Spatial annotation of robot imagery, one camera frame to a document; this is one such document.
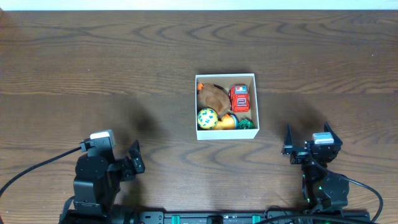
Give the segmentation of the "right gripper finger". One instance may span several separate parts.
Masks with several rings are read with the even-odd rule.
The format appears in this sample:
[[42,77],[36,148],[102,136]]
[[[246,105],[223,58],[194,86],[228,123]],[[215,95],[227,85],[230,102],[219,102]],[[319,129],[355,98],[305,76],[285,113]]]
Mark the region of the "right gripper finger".
[[288,149],[288,148],[292,148],[292,147],[293,147],[292,132],[291,132],[290,125],[288,124],[286,135],[285,135],[285,140],[284,140],[284,144],[283,144],[283,149]]
[[333,140],[334,140],[334,144],[337,144],[337,145],[343,144],[343,141],[336,135],[336,133],[332,130],[332,128],[330,127],[330,125],[328,124],[327,121],[325,121],[323,129],[325,132],[328,132],[331,134],[331,136],[333,137]]

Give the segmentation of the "green ridged ball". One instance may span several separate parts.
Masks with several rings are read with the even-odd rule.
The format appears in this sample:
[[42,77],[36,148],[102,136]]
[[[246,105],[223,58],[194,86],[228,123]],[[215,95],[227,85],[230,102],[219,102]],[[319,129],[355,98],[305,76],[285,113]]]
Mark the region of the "green ridged ball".
[[238,129],[254,129],[254,123],[249,119],[242,119],[238,123]]

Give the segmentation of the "orange duck toy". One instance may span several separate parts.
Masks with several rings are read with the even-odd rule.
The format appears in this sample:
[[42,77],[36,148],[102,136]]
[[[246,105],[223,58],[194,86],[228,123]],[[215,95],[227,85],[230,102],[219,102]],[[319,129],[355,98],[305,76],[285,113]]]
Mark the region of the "orange duck toy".
[[238,119],[233,114],[224,115],[214,127],[215,130],[231,130],[238,128]]

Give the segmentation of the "red toy truck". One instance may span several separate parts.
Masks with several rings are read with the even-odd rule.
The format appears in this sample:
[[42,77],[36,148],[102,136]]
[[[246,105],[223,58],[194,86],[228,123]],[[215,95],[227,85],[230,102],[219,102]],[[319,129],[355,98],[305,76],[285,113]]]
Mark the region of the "red toy truck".
[[232,85],[228,95],[231,110],[234,113],[245,113],[250,110],[249,92],[246,85]]

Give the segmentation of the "yellow ball with blue marks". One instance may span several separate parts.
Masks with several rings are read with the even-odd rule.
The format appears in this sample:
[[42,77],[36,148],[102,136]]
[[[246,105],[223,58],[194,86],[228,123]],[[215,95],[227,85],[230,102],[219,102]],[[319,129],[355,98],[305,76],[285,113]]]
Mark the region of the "yellow ball with blue marks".
[[218,123],[218,114],[214,109],[203,108],[197,114],[197,125],[202,129],[213,129]]

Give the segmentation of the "brown plush toy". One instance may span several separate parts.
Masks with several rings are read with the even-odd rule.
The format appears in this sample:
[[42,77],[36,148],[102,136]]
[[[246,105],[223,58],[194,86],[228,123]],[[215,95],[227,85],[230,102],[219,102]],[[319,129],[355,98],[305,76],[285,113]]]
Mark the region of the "brown plush toy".
[[214,83],[197,83],[197,106],[214,109],[221,118],[229,111],[231,102],[223,89]]

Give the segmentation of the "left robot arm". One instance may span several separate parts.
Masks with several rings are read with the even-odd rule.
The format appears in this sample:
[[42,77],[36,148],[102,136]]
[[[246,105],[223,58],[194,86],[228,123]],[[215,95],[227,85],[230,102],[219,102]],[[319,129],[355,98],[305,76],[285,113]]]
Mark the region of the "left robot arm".
[[139,141],[129,148],[129,155],[116,159],[109,137],[85,139],[80,143],[85,153],[76,162],[73,181],[75,195],[65,202],[60,223],[137,223],[136,212],[114,208],[120,183],[134,180],[145,171]]

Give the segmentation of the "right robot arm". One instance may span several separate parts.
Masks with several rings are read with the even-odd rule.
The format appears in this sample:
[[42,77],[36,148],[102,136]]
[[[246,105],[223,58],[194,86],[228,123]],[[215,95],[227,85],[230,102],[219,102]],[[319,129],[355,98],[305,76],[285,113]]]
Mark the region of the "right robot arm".
[[306,214],[342,214],[348,205],[349,182],[341,175],[327,170],[343,145],[342,140],[324,124],[324,131],[312,134],[303,146],[294,146],[290,126],[281,153],[290,156],[292,165],[300,165],[303,172],[302,193],[308,202]]

